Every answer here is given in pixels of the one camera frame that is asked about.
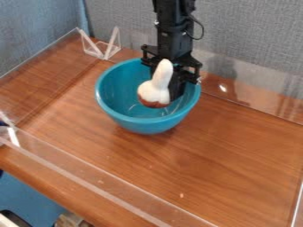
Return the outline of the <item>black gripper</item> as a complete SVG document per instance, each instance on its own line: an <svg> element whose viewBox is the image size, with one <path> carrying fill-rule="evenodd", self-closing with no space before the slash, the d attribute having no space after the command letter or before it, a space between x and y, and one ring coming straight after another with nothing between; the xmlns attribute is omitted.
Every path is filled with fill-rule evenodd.
<svg viewBox="0 0 303 227"><path fill-rule="evenodd" d="M171 101L184 93L184 82L196 84L200 81L203 63L192 57L193 40L203 36L193 36L193 24L203 26L193 17L195 0L152 0L156 20L157 43L155 46L141 46L141 64L151 68L153 78L157 64L168 59L173 65L172 79L169 81Z"/></svg>

